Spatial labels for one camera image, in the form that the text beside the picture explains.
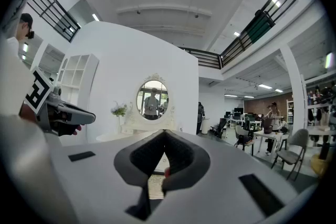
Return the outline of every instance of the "white floor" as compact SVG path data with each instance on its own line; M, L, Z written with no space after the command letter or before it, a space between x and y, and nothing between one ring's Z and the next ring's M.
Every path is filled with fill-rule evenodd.
M227 134L226 134L227 138L225 138L225 135L223 134L222 140L224 140L225 142L227 142L227 143L229 143L231 145L234 145L236 143L236 141L237 141L236 140L235 130L227 128L226 132L227 132ZM260 152L258 153L259 144L260 144L260 137L258 137L258 139L255 139L254 156L258 157L258 158L261 158L261 159L264 159L264 160L272 163L274 161L274 159L272 159L270 155L269 156L266 155L267 142L265 142L265 139L263 139L263 143L261 145ZM250 154L251 148L252 148L251 146L245 147L245 152L247 152L247 153ZM303 163L302 163L302 167L301 167L300 173L308 175L308 176L317 177L317 175L315 174L315 172L310 167L310 159L311 159L311 157L314 154L319 154L320 151L321 151L320 147L308 147L307 148L305 157L303 159ZM278 162L277 162L276 165L281 166L280 158L278 158ZM292 165L288 165L288 164L285 163L285 165L283 166L283 169L291 171L292 170Z

